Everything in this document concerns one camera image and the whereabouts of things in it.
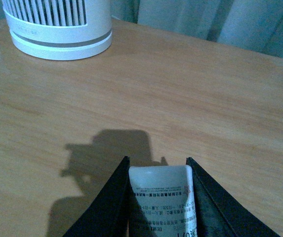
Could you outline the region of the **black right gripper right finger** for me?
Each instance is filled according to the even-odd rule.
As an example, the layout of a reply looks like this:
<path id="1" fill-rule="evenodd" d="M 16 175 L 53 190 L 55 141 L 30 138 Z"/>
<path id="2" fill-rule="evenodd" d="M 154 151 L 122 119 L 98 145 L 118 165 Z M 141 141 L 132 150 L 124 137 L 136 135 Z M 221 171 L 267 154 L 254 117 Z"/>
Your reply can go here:
<path id="1" fill-rule="evenodd" d="M 187 158 L 186 164 L 192 168 L 198 236 L 279 236 L 244 208 L 193 158 Z"/>

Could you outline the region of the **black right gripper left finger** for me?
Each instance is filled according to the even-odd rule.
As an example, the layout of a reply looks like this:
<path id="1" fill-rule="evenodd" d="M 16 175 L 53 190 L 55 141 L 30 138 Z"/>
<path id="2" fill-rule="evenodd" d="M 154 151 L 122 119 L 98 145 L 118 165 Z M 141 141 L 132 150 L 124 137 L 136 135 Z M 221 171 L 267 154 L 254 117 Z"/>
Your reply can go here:
<path id="1" fill-rule="evenodd" d="M 129 217 L 129 157 L 124 157 L 65 237 L 124 237 Z"/>

